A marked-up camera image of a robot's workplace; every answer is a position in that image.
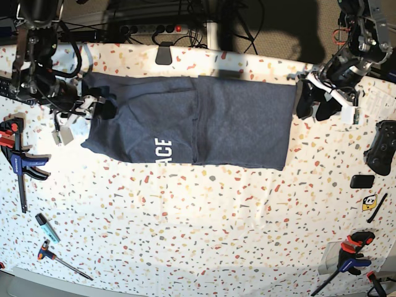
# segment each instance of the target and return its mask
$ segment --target game controller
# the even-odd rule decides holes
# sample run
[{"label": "game controller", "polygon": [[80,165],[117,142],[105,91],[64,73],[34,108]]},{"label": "game controller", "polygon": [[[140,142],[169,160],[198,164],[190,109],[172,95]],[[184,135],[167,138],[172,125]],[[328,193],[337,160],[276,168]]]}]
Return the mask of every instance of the game controller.
[{"label": "game controller", "polygon": [[364,152],[364,161],[375,173],[387,176],[396,151],[396,121],[381,121],[376,126],[376,138]]}]

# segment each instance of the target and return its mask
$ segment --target black phone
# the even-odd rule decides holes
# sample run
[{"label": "black phone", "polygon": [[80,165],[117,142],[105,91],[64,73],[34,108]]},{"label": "black phone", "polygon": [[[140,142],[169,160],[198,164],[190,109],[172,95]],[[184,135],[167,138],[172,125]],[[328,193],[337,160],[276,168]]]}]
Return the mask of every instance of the black phone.
[{"label": "black phone", "polygon": [[352,189],[371,189],[374,175],[354,175],[351,179]]}]

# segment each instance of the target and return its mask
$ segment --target dark gray t-shirt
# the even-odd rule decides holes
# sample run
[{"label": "dark gray t-shirt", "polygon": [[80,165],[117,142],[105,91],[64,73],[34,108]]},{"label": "dark gray t-shirt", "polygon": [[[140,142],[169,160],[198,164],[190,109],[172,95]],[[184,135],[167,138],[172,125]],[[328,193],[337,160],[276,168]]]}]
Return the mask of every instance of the dark gray t-shirt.
[{"label": "dark gray t-shirt", "polygon": [[130,163],[285,165],[295,86],[214,77],[135,79],[91,73],[109,86],[114,119],[92,120],[82,146]]}]

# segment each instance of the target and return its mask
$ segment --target teal highlighter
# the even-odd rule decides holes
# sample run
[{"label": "teal highlighter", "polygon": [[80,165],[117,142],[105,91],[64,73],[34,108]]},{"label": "teal highlighter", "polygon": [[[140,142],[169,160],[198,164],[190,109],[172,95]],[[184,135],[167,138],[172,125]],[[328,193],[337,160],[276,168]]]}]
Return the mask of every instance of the teal highlighter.
[{"label": "teal highlighter", "polygon": [[37,220],[38,224],[41,226],[41,229],[44,230],[45,234],[49,237],[49,239],[53,243],[60,242],[60,239],[56,235],[54,229],[52,228],[52,226],[48,223],[47,219],[42,214],[39,213],[38,215],[36,215],[36,220]]}]

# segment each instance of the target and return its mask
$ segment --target terrazzo table surface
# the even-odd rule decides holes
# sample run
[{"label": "terrazzo table surface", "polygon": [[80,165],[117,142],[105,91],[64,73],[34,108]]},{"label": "terrazzo table surface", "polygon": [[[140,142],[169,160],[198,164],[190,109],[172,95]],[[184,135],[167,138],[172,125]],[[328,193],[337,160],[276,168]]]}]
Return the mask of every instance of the terrazzo table surface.
[{"label": "terrazzo table surface", "polygon": [[[148,77],[218,76],[294,84],[288,74],[310,65],[207,49],[171,48],[170,66],[155,64],[156,46],[82,47],[83,70]],[[10,75],[15,48],[0,48],[0,70]],[[71,71],[70,46],[59,46],[57,69]],[[396,85],[365,77],[365,93]],[[237,166],[126,164],[80,146],[89,122],[74,126],[75,141],[55,146],[48,109],[0,98],[0,117],[25,115],[24,145],[50,154],[45,182],[25,177],[28,213],[20,210],[16,175],[0,158],[0,262],[87,286],[144,296],[308,296],[328,275],[317,268],[326,245],[364,228],[376,239],[364,249],[372,266],[362,276],[337,277],[321,295],[368,291],[365,274],[379,270],[395,242],[395,174],[376,176],[372,189],[350,189],[355,174],[373,174],[363,152],[375,136],[375,119],[347,126],[293,117],[283,171]],[[388,192],[372,224],[364,197]],[[91,275],[90,282],[48,259],[37,261],[45,235],[43,213],[61,238],[51,249]]]}]

